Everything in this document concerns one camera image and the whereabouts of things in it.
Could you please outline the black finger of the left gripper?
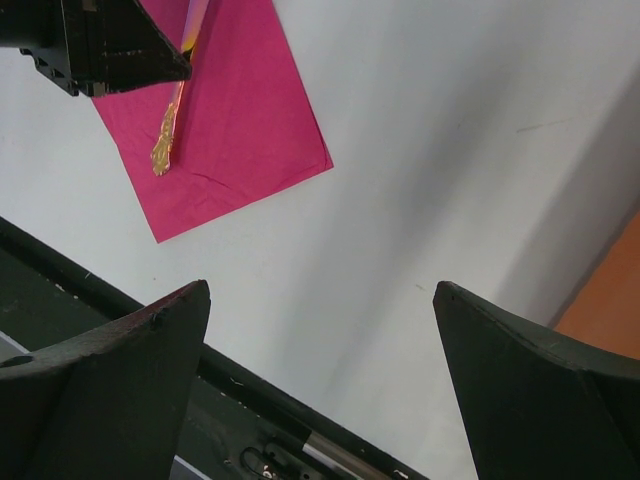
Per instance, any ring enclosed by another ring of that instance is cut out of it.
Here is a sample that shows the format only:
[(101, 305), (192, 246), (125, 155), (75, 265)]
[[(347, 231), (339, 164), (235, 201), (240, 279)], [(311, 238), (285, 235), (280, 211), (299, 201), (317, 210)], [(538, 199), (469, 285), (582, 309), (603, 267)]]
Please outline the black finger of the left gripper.
[(71, 96), (187, 80), (192, 67), (138, 1), (1, 3), (1, 46)]

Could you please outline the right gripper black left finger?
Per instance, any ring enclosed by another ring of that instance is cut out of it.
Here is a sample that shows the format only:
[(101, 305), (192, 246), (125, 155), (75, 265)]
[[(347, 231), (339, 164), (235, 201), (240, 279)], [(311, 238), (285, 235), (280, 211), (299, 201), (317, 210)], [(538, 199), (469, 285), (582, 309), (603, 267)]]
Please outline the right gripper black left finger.
[(2, 478), (168, 478), (210, 305), (194, 281), (2, 362)]

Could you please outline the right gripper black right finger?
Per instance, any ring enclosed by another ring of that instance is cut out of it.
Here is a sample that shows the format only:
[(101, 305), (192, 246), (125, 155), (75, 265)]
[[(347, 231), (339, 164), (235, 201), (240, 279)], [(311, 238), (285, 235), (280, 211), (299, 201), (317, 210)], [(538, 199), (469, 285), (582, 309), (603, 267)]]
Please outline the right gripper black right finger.
[(441, 281), (439, 335), (481, 479), (636, 479), (639, 362)]

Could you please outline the pink paper napkin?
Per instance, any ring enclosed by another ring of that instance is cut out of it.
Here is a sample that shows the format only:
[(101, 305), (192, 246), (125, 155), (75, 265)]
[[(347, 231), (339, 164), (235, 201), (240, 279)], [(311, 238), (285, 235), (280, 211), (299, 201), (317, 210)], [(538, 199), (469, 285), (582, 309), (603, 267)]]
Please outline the pink paper napkin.
[(158, 242), (333, 165), (270, 1), (208, 6), (171, 167), (157, 176), (150, 156), (171, 93), (161, 84), (94, 102)]

